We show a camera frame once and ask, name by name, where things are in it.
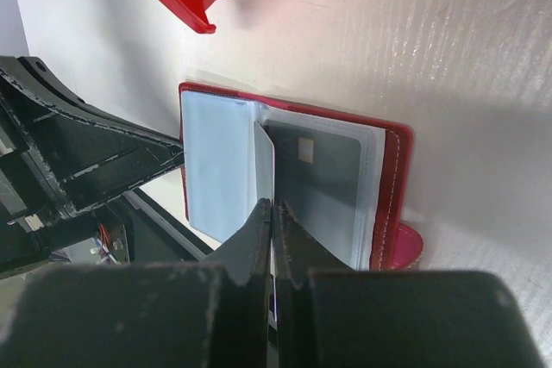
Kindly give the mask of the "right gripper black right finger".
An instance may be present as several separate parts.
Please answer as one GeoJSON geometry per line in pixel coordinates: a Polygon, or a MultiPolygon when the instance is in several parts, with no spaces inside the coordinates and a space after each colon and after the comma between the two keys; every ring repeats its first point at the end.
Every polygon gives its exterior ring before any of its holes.
{"type": "Polygon", "coordinates": [[[283,367],[541,367],[517,302],[481,271],[355,271],[273,210],[283,367]]]}

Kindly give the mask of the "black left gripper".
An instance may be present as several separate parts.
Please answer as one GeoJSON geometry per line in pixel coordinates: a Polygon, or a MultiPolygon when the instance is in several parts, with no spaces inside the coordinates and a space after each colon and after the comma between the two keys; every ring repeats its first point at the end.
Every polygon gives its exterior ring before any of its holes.
{"type": "Polygon", "coordinates": [[[102,111],[36,57],[1,58],[1,275],[86,239],[85,212],[184,164],[179,140],[102,111]]]}

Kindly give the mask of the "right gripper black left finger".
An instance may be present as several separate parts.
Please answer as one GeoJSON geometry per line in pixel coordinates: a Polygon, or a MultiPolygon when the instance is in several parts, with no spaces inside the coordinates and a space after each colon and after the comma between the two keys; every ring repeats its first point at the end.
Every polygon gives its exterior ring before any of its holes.
{"type": "Polygon", "coordinates": [[[37,275],[1,330],[4,367],[263,367],[272,204],[198,262],[37,275]]]}

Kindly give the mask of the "red leather card holder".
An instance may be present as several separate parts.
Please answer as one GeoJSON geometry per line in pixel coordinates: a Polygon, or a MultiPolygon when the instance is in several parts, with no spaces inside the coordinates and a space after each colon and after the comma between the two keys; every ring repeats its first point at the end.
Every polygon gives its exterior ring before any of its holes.
{"type": "Polygon", "coordinates": [[[194,83],[179,87],[186,217],[214,240],[229,239],[262,198],[276,198],[274,120],[361,144],[353,252],[356,270],[414,266],[423,239],[400,221],[413,133],[396,122],[194,83]]]}

